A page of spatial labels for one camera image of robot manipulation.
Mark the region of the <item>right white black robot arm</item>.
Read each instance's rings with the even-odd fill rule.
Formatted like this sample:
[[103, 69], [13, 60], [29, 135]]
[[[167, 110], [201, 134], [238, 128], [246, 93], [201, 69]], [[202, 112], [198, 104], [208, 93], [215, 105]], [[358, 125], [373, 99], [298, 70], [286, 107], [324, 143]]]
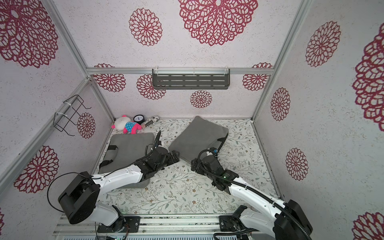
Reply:
[[248, 184], [231, 170], [225, 170], [214, 148], [203, 150], [192, 160], [191, 170], [208, 177], [220, 191], [239, 198], [251, 206], [239, 207], [232, 222], [239, 227], [239, 234], [259, 231], [276, 240], [309, 240], [313, 227], [301, 206], [290, 200], [285, 202], [269, 196]]

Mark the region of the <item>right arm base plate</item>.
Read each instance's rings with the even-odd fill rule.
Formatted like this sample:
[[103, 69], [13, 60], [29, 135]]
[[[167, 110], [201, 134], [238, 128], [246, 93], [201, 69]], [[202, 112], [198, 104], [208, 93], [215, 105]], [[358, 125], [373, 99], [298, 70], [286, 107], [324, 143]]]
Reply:
[[241, 232], [246, 230], [257, 231], [253, 228], [246, 227], [240, 220], [240, 215], [222, 215], [219, 216], [220, 230], [222, 232]]

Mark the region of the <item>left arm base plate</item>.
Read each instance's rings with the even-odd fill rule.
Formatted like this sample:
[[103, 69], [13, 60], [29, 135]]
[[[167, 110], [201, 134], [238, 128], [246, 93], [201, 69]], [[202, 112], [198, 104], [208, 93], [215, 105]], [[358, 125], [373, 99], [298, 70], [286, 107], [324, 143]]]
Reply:
[[109, 227], [100, 224], [97, 228], [97, 233], [137, 233], [139, 231], [140, 222], [141, 217], [125, 216], [124, 220], [118, 218], [117, 223], [114, 223]]

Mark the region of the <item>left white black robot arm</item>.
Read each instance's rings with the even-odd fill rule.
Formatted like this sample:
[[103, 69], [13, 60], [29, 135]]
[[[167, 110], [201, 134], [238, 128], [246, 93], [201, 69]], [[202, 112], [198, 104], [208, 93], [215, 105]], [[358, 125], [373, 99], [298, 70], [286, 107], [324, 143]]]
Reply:
[[118, 207], [99, 203], [99, 196], [126, 185], [146, 181], [165, 167], [178, 163], [180, 153], [163, 147], [160, 136], [161, 133], [156, 135], [150, 152], [130, 165], [97, 175], [76, 173], [76, 177], [58, 197], [61, 212], [66, 215], [69, 223], [76, 225], [93, 221], [111, 232], [122, 232], [128, 226], [125, 216]]

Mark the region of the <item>grey laptop bag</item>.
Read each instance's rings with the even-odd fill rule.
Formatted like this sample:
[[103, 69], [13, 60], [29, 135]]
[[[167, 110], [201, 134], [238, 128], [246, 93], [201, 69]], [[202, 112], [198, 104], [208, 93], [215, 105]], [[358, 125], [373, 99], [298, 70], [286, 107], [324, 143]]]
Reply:
[[130, 166], [145, 155], [145, 149], [155, 140], [153, 133], [117, 134], [112, 136], [103, 161], [99, 164], [99, 174], [109, 173]]
[[188, 127], [171, 143], [170, 151], [180, 153], [180, 159], [191, 164], [202, 150], [221, 150], [229, 129], [197, 116]]

